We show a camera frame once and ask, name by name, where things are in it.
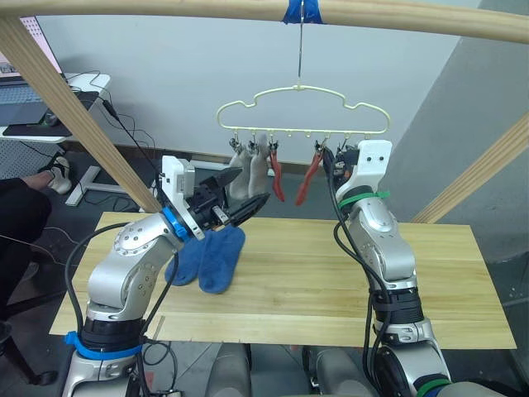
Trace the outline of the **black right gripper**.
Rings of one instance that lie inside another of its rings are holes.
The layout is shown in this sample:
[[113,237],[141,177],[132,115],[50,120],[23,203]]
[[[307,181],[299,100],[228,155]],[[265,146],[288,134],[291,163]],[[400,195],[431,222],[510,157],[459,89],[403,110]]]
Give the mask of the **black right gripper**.
[[338,148],[336,156],[328,147],[324,148],[322,160],[326,176],[333,176],[335,183],[347,182],[358,163],[359,155],[360,150],[357,146]]

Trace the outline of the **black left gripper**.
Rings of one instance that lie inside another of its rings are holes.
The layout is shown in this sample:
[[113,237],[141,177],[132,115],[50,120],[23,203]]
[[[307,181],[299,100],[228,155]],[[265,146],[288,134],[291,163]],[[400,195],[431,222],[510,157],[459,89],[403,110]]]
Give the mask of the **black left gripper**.
[[267,203],[270,194],[257,194],[227,208],[226,186],[242,172],[241,167],[228,167],[199,182],[188,199],[189,213],[202,231],[231,224],[238,227],[254,217]]

